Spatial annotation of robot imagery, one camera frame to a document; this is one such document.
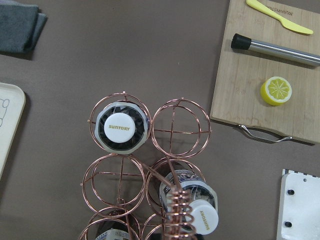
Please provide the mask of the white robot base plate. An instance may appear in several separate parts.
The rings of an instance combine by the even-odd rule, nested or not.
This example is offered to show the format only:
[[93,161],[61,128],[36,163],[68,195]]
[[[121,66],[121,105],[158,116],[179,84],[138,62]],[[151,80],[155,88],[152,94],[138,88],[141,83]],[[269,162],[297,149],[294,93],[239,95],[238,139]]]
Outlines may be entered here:
[[320,238],[320,178],[282,170],[277,240]]

